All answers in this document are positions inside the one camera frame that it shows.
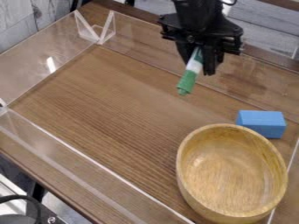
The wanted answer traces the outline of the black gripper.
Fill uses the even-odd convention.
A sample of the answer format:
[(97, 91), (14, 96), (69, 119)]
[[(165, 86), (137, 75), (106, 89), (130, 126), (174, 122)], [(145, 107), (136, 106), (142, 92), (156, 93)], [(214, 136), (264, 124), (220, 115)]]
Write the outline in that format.
[(230, 22), (222, 13), (210, 18), (190, 18), (177, 13), (158, 17), (161, 36), (176, 44), (184, 63), (188, 63), (194, 48), (201, 47), (202, 73), (213, 75), (224, 60), (224, 53), (240, 55), (242, 28)]

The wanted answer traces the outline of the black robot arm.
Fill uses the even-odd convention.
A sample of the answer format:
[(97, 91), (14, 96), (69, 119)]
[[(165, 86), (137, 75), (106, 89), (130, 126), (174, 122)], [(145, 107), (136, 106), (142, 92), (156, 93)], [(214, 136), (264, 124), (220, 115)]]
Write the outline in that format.
[(184, 63), (198, 48), (202, 73), (213, 75), (224, 55), (241, 52), (242, 28), (222, 13), (222, 5), (234, 3), (221, 0), (172, 0), (172, 3), (174, 13), (162, 14), (157, 20), (161, 36), (174, 42)]

